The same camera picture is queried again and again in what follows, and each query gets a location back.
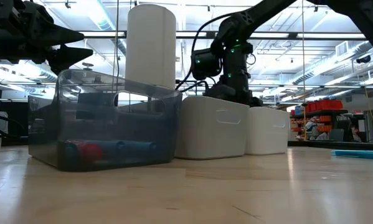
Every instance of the white cylinder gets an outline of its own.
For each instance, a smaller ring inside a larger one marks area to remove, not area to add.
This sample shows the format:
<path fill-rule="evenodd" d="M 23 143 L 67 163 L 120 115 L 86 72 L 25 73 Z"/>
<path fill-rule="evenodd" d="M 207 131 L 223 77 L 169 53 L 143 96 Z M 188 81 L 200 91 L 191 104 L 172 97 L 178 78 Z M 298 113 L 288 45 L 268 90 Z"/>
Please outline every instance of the white cylinder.
<path fill-rule="evenodd" d="M 165 7 L 142 4 L 128 13 L 125 78 L 175 87 L 176 19 Z"/>

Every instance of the wooden surface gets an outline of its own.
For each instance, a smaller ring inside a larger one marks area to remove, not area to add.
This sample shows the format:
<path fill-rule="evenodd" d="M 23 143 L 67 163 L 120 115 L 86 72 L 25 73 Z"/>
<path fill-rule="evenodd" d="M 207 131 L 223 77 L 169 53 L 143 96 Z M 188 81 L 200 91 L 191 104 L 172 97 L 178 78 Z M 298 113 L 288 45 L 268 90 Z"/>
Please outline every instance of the wooden surface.
<path fill-rule="evenodd" d="M 294 148 L 68 173 L 4 147 L 0 223 L 373 224 L 373 160 Z"/>

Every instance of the white storage bin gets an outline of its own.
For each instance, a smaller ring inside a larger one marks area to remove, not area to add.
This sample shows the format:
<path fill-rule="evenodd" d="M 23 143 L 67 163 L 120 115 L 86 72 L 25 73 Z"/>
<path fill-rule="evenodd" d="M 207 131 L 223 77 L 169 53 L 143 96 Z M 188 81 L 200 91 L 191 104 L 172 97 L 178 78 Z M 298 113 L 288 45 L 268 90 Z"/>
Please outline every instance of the white storage bin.
<path fill-rule="evenodd" d="M 218 159 L 244 155 L 247 105 L 206 96 L 182 102 L 175 157 Z"/>
<path fill-rule="evenodd" d="M 246 154 L 267 155 L 287 151 L 289 112 L 254 107 L 248 112 Z"/>

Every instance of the transparent plastic bin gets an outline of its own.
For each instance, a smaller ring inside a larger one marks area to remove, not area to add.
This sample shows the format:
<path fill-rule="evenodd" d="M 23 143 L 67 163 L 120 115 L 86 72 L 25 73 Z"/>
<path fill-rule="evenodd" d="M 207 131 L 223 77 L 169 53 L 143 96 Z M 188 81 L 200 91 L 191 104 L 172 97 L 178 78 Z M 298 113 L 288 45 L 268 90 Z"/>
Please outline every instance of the transparent plastic bin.
<path fill-rule="evenodd" d="M 181 102 L 178 91 L 63 71 L 53 100 L 29 97 L 29 154 L 67 171 L 170 162 Z"/>

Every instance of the red ball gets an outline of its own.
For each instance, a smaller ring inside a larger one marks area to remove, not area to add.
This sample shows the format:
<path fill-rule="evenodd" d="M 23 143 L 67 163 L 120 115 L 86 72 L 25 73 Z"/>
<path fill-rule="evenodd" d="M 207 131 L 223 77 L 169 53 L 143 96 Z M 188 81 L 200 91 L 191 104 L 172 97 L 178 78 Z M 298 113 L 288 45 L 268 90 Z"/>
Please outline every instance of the red ball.
<path fill-rule="evenodd" d="M 93 163 L 101 160 L 103 157 L 102 149 L 95 143 L 81 143 L 78 145 L 81 151 L 81 159 L 87 163 Z"/>

